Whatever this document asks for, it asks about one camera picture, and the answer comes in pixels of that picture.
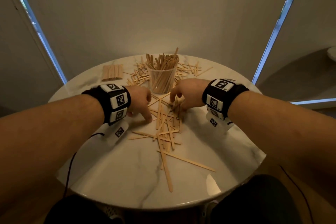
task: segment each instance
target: cup filled with wooden sticks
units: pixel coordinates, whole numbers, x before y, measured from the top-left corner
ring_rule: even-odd
[[[173,88],[177,64],[180,61],[177,51],[178,48],[175,54],[165,55],[163,53],[158,57],[146,54],[149,86],[152,92],[166,94]]]

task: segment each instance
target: table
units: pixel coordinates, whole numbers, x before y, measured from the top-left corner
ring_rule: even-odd
[[[180,63],[188,62],[204,71],[199,78],[231,78],[244,84],[250,90],[259,90],[239,73],[218,63],[179,55]],[[79,74],[60,88],[51,101],[82,93],[91,86],[103,84],[100,81],[103,65],[123,64],[124,71],[132,73],[133,65],[141,62],[141,56],[121,58],[95,66]],[[130,75],[124,74],[118,82],[127,85]],[[70,188],[89,199],[109,205],[132,209],[177,209],[210,201],[248,179],[259,167],[266,155],[250,141],[235,125],[227,133],[213,132],[212,124],[206,120],[206,107],[193,108],[185,116],[184,129],[176,140],[183,144],[174,154],[212,167],[212,172],[190,163],[167,156],[174,191],[169,192],[165,172],[160,170],[161,155],[157,142],[152,138],[127,140],[134,137],[131,132],[137,121],[127,117],[130,128],[117,142],[106,144],[108,135],[97,135],[89,139],[78,151],[71,168]],[[97,132],[108,134],[104,124]],[[155,131],[155,122],[137,127],[136,130]],[[57,178],[65,184],[69,161],[58,171]]]

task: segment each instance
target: wooden floor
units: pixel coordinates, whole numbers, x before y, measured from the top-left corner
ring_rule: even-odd
[[[321,110],[327,115],[335,116],[334,110]],[[266,157],[264,162],[256,171],[256,174],[269,174],[278,178],[291,193],[296,206],[300,212],[304,224],[311,224],[309,212],[305,200],[295,185],[288,179],[280,166],[270,157]],[[304,192],[309,206],[313,213],[316,224],[336,223],[336,209],[319,196],[314,190],[289,173],[291,178]],[[54,178],[45,180],[43,183],[27,191],[17,200],[0,208],[0,223],[20,223],[20,224],[42,224],[50,208],[61,199],[64,187]],[[198,208],[190,208],[172,212],[129,212],[127,219],[129,223],[198,223]]]

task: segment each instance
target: leg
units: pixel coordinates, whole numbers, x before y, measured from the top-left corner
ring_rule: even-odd
[[[99,223],[119,224],[120,219],[111,220],[97,208],[94,202],[72,195],[58,201],[45,218],[44,224]]]
[[[270,175],[254,176],[211,212],[211,223],[302,223],[285,186]]]

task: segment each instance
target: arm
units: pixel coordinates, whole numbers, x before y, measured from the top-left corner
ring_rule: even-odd
[[[172,90],[171,101],[184,95],[183,109],[204,106],[209,82],[183,80]],[[262,151],[336,205],[335,119],[252,91],[233,100],[228,116]]]
[[[127,89],[132,99],[127,111],[150,121],[149,90]],[[53,175],[103,121],[100,103],[87,94],[0,118],[0,202]]]

